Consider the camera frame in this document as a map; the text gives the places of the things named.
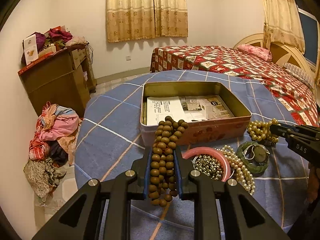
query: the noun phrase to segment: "metal screw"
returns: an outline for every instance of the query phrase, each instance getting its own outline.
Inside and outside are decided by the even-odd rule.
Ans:
[[[200,176],[200,171],[193,170],[193,171],[191,171],[191,175],[194,176],[194,177],[199,177]]]
[[[128,171],[126,171],[125,172],[125,175],[127,176],[127,177],[132,177],[132,176],[134,176],[136,173],[133,171],[133,170],[128,170]]]
[[[98,184],[98,181],[96,179],[90,179],[88,182],[89,186],[95,186]]]
[[[228,184],[230,186],[235,186],[238,184],[238,182],[235,179],[228,179]]]

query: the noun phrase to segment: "pink bangle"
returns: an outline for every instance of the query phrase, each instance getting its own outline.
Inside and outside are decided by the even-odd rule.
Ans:
[[[208,154],[211,155],[213,157],[215,157],[222,165],[222,169],[223,169],[223,177],[222,180],[223,182],[226,182],[227,179],[230,178],[230,165],[228,160],[224,157],[224,155],[222,154],[222,152],[209,148],[209,147],[197,147],[197,148],[193,148],[190,149],[188,151],[186,151],[185,153],[182,154],[182,157],[184,159],[189,159],[193,156],[196,155],[200,155],[200,154]]]

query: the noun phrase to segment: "bed headboard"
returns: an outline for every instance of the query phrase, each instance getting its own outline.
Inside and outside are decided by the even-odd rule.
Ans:
[[[240,44],[249,44],[256,47],[262,47],[263,33],[250,35],[239,41],[233,48],[236,49]],[[272,62],[279,66],[284,63],[291,63],[303,69],[310,77],[313,77],[309,64],[301,52],[294,47],[283,45],[278,42],[271,43],[270,51],[272,53]]]

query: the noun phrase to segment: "tile floor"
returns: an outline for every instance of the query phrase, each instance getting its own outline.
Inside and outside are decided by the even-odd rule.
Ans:
[[[134,78],[146,75],[139,74],[134,76],[129,76],[125,78],[120,78],[116,80],[112,80],[106,83],[102,83],[97,85],[97,90],[95,93],[90,94],[91,98],[103,94],[122,83],[128,82]],[[42,205],[39,201],[39,198],[35,195],[35,219],[36,219],[36,226],[38,230],[61,208],[65,202],[67,202],[74,193],[77,192],[77,184],[75,179],[75,168],[74,165],[69,166],[67,163],[63,166],[67,170],[66,175],[60,181],[59,186],[51,192],[45,205]]]

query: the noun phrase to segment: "white wall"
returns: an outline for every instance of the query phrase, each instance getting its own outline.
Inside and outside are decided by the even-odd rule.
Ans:
[[[49,0],[21,0],[0,32],[0,206],[23,240],[31,239],[36,232],[34,193],[23,167],[37,115],[17,72],[22,40],[34,31],[47,31],[51,25],[49,5]]]
[[[96,78],[149,67],[155,47],[167,45],[222,45],[233,47],[242,38],[263,32],[261,0],[187,0],[189,37],[157,38],[107,43],[106,0],[55,0],[52,25],[65,25],[84,36],[94,48]]]

